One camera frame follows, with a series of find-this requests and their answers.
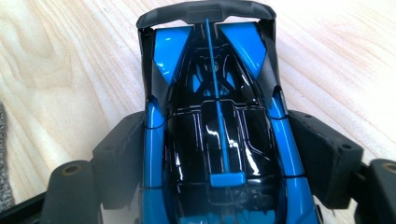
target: car spoiler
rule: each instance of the car spoiler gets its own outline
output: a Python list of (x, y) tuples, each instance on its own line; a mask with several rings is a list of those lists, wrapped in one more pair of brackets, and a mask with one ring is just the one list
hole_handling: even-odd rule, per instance
[(138, 29), (182, 20), (187, 24), (225, 21), (230, 16), (255, 18), (272, 21), (275, 12), (267, 5), (250, 1), (196, 1), (179, 3), (168, 7), (159, 7), (142, 15), (137, 20)]

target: light wood grain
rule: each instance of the light wood grain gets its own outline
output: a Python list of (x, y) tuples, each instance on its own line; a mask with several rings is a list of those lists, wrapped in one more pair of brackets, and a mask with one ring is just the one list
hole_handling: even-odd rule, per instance
[[(0, 100), (16, 203), (44, 191), (64, 162), (88, 160), (144, 90), (135, 23), (172, 1), (0, 1)], [(396, 3), (264, 1), (290, 109), (310, 113), (366, 151), (396, 160)], [(349, 212), (326, 212), (347, 223)]]

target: gray carpet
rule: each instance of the gray carpet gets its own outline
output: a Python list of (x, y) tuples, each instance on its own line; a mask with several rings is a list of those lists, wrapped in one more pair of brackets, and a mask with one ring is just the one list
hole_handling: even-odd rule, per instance
[(8, 183), (6, 166), (6, 114), (0, 102), (0, 212), (12, 205), (11, 188)]

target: tabletop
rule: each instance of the tabletop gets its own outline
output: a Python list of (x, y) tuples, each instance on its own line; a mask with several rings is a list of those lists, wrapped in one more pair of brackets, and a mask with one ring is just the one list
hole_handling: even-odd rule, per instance
[[(0, 1), (0, 101), (15, 203), (46, 190), (50, 173), (144, 109), (135, 23), (178, 0)], [(311, 114), (396, 161), (396, 2), (260, 1), (276, 14), (289, 109)], [(353, 209), (324, 210), (348, 223)]]

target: dark gray textured edge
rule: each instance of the dark gray textured edge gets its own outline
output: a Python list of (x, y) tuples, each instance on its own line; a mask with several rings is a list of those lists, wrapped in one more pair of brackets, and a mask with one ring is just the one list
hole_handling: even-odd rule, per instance
[(8, 209), (13, 204), (11, 187), (8, 183), (6, 165), (6, 114), (0, 102), (0, 212)]

